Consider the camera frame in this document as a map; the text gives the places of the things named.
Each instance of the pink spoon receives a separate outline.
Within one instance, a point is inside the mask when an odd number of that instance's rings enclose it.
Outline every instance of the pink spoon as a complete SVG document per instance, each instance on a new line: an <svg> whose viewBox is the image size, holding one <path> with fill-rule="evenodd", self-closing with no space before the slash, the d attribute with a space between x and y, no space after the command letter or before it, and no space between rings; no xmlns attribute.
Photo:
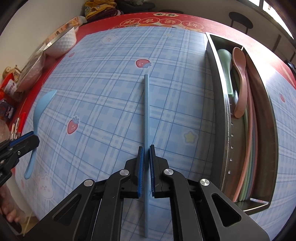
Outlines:
<svg viewBox="0 0 296 241"><path fill-rule="evenodd" d="M235 47L232 51L232 61L240 79L240 89L237 104L234 109L234 116L241 118L246 110L248 99L248 85L245 75L246 70L246 57L244 52L238 47Z"/></svg>
<svg viewBox="0 0 296 241"><path fill-rule="evenodd" d="M253 108L252 108L252 94L251 94L251 88L249 84L249 79L247 79L247 91L248 91L248 136L246 137L246 155L244 158L244 165L242 168L242 174L239 179L239 184L237 185L237 189L235 191L234 197L233 197L233 202L236 202L239 193L241 191L242 185L244 184L244 177L246 176L247 169L249 167L249 160L250 160L250 153L251 153L251 140L252 140L252 131L253 131Z"/></svg>

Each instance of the red pen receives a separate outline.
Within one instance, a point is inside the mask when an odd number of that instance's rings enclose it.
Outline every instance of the red pen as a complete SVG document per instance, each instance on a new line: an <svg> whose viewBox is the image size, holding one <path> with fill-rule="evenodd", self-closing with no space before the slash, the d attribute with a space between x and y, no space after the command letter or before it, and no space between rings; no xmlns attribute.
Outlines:
<svg viewBox="0 0 296 241"><path fill-rule="evenodd" d="M20 124L19 124L19 128L17 130L17 135L21 136L22 135L22 130L24 128L25 125L25 119L26 119L27 113L23 112L20 116Z"/></svg>

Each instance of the star print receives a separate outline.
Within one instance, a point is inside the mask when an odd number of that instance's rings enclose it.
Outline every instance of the star print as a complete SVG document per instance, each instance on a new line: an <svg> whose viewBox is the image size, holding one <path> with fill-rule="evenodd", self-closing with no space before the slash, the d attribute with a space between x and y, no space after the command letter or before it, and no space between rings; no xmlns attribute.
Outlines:
<svg viewBox="0 0 296 241"><path fill-rule="evenodd" d="M192 131L189 131L188 133L184 134L184 137L186 143L194 143L197 136Z"/></svg>

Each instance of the metal screw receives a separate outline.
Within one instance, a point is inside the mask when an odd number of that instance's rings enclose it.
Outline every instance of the metal screw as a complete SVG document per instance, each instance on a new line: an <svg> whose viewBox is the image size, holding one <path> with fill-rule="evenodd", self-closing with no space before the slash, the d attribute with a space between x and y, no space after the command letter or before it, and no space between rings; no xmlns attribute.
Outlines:
<svg viewBox="0 0 296 241"><path fill-rule="evenodd" d="M122 175L122 176L127 176L127 175L129 174L129 171L126 170L126 169L123 169L123 170L121 170L121 171L119 172L119 174Z"/></svg>
<svg viewBox="0 0 296 241"><path fill-rule="evenodd" d="M163 171L166 175L172 175L173 173L174 173L174 171L172 170L172 169L165 169L164 171Z"/></svg>
<svg viewBox="0 0 296 241"><path fill-rule="evenodd" d="M91 185L93 185L93 181L92 180L90 180L90 179L87 179L87 180L85 180L84 181L84 185L86 186L86 187L90 187Z"/></svg>
<svg viewBox="0 0 296 241"><path fill-rule="evenodd" d="M203 178L200 180L200 184L203 186L209 186L210 181L208 179Z"/></svg>

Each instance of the fabric pile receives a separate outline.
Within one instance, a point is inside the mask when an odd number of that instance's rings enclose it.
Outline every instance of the fabric pile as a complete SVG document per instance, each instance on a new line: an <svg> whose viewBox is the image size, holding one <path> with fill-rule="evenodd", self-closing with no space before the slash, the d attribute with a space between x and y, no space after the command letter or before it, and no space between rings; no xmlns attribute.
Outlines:
<svg viewBox="0 0 296 241"><path fill-rule="evenodd" d="M84 4L84 14L87 22L117 16L120 12L116 9L114 0L91 0Z"/></svg>

